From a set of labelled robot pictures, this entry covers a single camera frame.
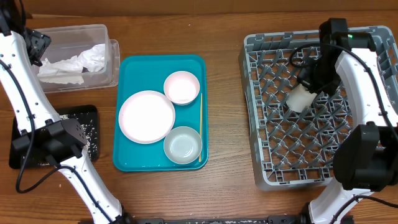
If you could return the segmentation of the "white cup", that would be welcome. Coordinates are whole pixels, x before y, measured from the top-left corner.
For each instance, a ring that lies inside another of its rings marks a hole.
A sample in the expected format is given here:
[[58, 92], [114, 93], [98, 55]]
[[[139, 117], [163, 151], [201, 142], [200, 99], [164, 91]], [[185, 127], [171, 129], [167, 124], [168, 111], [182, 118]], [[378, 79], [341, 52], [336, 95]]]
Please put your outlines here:
[[298, 84], [289, 93], [286, 104], [292, 111], [301, 113], [312, 104], [316, 96], [316, 93], [310, 93], [302, 84]]

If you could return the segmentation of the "white napkin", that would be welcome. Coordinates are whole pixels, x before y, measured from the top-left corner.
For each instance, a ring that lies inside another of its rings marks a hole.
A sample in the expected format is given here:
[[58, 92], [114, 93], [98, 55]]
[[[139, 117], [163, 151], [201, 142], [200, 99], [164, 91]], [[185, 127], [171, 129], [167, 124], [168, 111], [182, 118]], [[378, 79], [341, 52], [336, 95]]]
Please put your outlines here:
[[77, 56], [70, 59], [51, 63], [48, 58], [42, 61], [37, 76], [45, 83], [56, 84], [82, 84], [84, 80], [81, 76], [83, 66], [78, 61]]
[[105, 44], [97, 44], [82, 52], [77, 59], [83, 68], [86, 68], [89, 72], [98, 72], [104, 68], [105, 52]]

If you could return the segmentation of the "wooden chopstick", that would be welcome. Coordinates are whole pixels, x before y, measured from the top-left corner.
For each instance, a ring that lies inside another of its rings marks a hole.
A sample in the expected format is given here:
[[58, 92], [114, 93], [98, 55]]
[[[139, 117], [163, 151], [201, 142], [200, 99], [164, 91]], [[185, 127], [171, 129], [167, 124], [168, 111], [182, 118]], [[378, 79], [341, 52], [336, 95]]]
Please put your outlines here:
[[198, 157], [198, 161], [202, 161], [202, 150], [203, 150], [203, 139], [202, 139], [202, 133], [203, 133], [203, 94], [201, 93], [200, 95], [200, 141], [201, 141], [201, 149], [200, 149], [200, 154]]

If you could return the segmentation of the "large white plate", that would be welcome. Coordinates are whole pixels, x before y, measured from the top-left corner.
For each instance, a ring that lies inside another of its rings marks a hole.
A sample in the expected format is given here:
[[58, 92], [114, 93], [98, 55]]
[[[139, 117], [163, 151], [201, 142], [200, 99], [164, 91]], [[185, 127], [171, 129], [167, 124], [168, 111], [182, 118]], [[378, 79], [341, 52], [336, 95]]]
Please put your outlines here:
[[130, 96], [119, 110], [122, 133], [139, 144], [151, 144], [163, 139], [173, 128], [175, 108], [158, 91], [145, 90]]

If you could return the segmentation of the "small white bowl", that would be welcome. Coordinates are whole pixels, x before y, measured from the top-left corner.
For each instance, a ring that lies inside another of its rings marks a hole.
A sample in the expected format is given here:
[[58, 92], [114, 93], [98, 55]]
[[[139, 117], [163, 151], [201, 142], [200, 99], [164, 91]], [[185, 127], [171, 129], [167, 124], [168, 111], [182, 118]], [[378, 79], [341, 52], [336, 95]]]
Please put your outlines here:
[[200, 92], [198, 78], [187, 71], [171, 73], [164, 82], [165, 96], [176, 105], [188, 105]]

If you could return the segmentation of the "metal bowl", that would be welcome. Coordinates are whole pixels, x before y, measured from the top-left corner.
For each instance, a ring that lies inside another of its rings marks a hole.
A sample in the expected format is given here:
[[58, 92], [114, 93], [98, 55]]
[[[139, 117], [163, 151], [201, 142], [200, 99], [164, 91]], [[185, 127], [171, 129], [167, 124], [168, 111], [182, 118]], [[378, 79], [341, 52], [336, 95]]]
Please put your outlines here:
[[173, 128], [164, 139], [164, 152], [167, 158], [180, 165], [198, 159], [202, 151], [200, 134], [188, 126]]

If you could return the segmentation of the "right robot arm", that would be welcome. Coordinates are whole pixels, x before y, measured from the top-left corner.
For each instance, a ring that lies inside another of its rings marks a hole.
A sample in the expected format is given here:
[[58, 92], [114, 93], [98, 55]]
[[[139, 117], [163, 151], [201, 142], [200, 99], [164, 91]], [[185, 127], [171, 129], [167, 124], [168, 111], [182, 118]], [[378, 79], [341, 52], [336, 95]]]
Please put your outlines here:
[[354, 129], [335, 151], [334, 177], [303, 215], [305, 223], [340, 223], [361, 199], [397, 184], [397, 113], [379, 75], [371, 34], [321, 31], [317, 46], [322, 56], [301, 64], [309, 73], [297, 79], [287, 105], [301, 113], [320, 92], [345, 88]]

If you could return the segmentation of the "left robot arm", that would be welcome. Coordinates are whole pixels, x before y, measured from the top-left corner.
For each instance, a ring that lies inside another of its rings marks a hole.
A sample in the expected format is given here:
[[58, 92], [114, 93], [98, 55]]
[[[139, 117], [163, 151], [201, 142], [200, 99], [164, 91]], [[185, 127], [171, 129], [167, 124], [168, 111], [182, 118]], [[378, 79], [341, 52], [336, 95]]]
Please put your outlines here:
[[86, 136], [76, 119], [62, 119], [48, 101], [33, 65], [41, 66], [41, 56], [51, 38], [25, 25], [22, 2], [1, 1], [1, 84], [11, 102], [20, 137], [12, 142], [24, 155], [16, 191], [22, 190], [25, 167], [34, 151], [62, 173], [79, 194], [94, 223], [133, 223], [119, 200], [107, 189], [94, 168], [86, 146]]

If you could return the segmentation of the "grey dishwasher rack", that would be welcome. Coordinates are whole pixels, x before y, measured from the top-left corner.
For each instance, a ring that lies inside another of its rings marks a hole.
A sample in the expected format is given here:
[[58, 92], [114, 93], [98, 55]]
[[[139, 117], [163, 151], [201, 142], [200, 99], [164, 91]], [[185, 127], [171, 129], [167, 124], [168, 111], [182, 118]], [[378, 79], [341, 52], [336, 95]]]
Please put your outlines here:
[[[355, 27], [371, 34], [377, 67], [397, 113], [397, 44], [388, 27]], [[252, 165], [262, 190], [326, 185], [334, 177], [333, 156], [354, 129], [343, 84], [334, 95], [317, 94], [301, 113], [286, 104], [307, 58], [321, 57], [316, 30], [251, 34], [239, 55], [250, 125]]]

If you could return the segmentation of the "clear plastic bin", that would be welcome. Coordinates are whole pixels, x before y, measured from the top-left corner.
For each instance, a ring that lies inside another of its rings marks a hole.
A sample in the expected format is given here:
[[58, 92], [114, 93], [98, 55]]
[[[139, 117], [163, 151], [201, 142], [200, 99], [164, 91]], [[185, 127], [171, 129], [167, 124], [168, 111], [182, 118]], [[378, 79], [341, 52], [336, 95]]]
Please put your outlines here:
[[118, 84], [120, 52], [103, 24], [39, 29], [51, 38], [32, 71], [45, 93], [113, 87]]

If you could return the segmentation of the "black plastic tray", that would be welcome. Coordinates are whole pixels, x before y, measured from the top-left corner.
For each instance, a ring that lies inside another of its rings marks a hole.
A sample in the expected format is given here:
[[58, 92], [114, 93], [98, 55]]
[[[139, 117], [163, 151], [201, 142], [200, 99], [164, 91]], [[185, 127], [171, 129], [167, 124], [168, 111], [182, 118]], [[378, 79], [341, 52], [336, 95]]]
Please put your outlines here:
[[[56, 111], [62, 119], [75, 118], [81, 124], [81, 128], [82, 130], [84, 130], [87, 139], [87, 144], [85, 148], [87, 148], [88, 156], [93, 162], [98, 160], [100, 156], [100, 150], [98, 149], [100, 144], [98, 139], [100, 129], [97, 107], [94, 105], [81, 105], [68, 108], [59, 108], [56, 109]], [[17, 139], [20, 136], [21, 135], [17, 128], [17, 121], [14, 117], [11, 141]], [[27, 165], [27, 169], [50, 166], [45, 158], [39, 159], [36, 157], [30, 157], [30, 162]], [[9, 153], [9, 167], [11, 169], [20, 169], [23, 158], [24, 157], [20, 155], [11, 144]]]

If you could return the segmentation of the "teal serving tray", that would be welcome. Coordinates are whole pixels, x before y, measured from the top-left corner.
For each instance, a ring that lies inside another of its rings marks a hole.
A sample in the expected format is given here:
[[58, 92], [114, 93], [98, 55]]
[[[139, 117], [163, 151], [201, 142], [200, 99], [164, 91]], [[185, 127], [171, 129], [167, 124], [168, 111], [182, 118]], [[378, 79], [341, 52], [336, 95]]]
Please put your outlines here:
[[113, 164], [124, 172], [155, 172], [174, 170], [198, 170], [208, 162], [208, 87], [205, 61], [198, 55], [140, 55], [122, 61], [119, 71], [119, 86], [116, 117], [122, 104], [133, 94], [153, 90], [164, 93], [165, 79], [173, 72], [187, 71], [200, 82], [200, 93], [186, 106], [175, 106], [174, 127], [188, 126], [200, 132], [200, 95], [203, 94], [203, 150], [202, 161], [180, 165], [170, 161], [164, 152], [164, 140], [151, 144], [139, 144], [122, 133], [115, 122]]

